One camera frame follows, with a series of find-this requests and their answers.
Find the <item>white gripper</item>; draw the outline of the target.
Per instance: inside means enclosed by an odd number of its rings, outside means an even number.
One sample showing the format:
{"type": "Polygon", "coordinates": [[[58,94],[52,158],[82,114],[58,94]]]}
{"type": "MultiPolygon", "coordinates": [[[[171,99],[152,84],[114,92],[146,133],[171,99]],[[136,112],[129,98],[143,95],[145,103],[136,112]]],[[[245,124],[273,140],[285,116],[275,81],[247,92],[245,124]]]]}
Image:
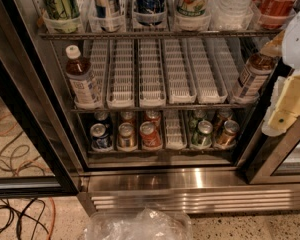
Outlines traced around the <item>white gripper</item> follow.
{"type": "Polygon", "coordinates": [[[279,76],[272,91],[261,127],[262,133],[276,137],[284,134],[300,116],[300,70],[279,76]]]}

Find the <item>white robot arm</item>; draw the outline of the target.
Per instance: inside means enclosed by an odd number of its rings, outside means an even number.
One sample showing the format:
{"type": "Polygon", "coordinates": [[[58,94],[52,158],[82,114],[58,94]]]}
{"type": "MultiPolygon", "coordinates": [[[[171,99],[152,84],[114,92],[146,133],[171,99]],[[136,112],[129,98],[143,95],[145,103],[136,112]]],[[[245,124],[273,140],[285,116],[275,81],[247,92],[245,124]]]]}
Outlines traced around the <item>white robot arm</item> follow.
{"type": "Polygon", "coordinates": [[[275,137],[285,133],[300,116],[300,11],[273,40],[261,48],[271,57],[281,56],[293,69],[288,77],[279,77],[274,84],[270,106],[263,119],[262,133],[275,137]]]}

